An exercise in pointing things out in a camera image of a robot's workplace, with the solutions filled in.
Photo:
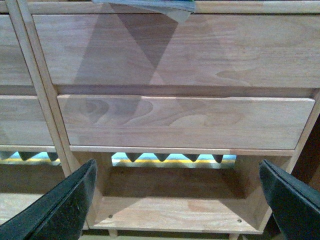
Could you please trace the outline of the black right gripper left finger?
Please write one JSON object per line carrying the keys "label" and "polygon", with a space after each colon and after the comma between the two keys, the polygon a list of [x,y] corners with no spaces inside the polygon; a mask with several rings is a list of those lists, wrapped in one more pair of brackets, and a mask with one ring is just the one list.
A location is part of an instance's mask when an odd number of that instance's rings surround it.
{"label": "black right gripper left finger", "polygon": [[2,240],[78,240],[92,204],[97,162],[90,159],[0,226]]}

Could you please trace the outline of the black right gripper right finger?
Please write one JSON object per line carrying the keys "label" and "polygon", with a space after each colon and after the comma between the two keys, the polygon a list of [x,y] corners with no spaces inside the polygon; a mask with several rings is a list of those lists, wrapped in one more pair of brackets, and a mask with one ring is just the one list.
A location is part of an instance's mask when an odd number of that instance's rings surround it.
{"label": "black right gripper right finger", "polygon": [[259,164],[262,191],[286,240],[320,238],[320,192],[264,159]]}

